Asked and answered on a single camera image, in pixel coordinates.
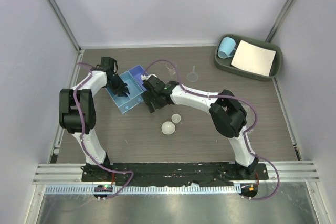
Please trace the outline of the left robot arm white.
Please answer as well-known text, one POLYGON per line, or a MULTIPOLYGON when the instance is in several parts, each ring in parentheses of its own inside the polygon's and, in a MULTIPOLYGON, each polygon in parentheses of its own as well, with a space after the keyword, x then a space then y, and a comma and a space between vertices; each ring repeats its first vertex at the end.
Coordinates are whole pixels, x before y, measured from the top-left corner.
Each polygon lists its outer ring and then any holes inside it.
POLYGON ((83 62, 78 65, 86 68, 88 75, 74 87, 60 90, 59 124, 78 141, 85 154, 86 164, 95 166, 94 176, 105 182, 114 170, 95 131, 97 118, 93 98, 102 88, 109 88, 119 97, 126 97, 130 92, 118 75, 115 59, 102 57, 96 66, 83 62))

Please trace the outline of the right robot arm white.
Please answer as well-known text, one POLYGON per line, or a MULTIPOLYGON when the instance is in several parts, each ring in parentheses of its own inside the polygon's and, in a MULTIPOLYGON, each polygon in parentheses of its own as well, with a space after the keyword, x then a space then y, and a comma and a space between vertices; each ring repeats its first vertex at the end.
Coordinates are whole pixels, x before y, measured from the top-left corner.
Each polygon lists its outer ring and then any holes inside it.
POLYGON ((167 105, 185 105, 209 114, 217 132, 229 139, 239 177, 250 179, 255 175, 259 159, 244 134, 247 112, 230 91, 213 93, 176 81, 164 83, 154 74, 142 75, 141 81, 145 87, 142 98, 150 113, 167 105))

